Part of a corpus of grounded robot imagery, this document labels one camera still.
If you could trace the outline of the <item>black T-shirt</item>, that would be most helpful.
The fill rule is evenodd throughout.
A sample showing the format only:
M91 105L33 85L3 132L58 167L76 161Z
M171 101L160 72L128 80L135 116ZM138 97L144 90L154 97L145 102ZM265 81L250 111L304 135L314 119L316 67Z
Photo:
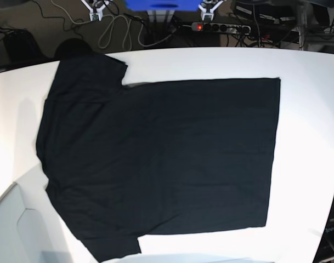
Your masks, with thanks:
M122 84L103 54L59 63L36 140L47 195L98 262L144 235L263 227L278 78Z

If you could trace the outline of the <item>grey power strip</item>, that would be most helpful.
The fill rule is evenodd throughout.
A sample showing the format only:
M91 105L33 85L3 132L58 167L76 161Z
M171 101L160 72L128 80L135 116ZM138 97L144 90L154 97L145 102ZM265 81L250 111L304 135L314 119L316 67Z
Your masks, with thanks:
M249 35L251 33L251 27L247 25L236 24L220 24L220 23L204 23L193 22L191 29L195 32L211 32L211 33L224 33L230 35Z

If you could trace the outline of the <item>blue box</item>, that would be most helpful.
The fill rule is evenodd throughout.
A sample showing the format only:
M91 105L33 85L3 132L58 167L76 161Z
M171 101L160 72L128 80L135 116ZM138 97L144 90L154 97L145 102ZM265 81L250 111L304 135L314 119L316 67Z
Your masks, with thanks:
M132 11L180 10L194 12L202 0L125 0L127 8Z

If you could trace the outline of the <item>grey plastic panel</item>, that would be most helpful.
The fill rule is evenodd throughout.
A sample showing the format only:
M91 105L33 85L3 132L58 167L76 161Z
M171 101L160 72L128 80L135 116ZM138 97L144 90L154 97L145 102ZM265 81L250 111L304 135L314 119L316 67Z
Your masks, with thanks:
M14 183L0 197L0 262L73 262L56 248L40 212L26 208Z

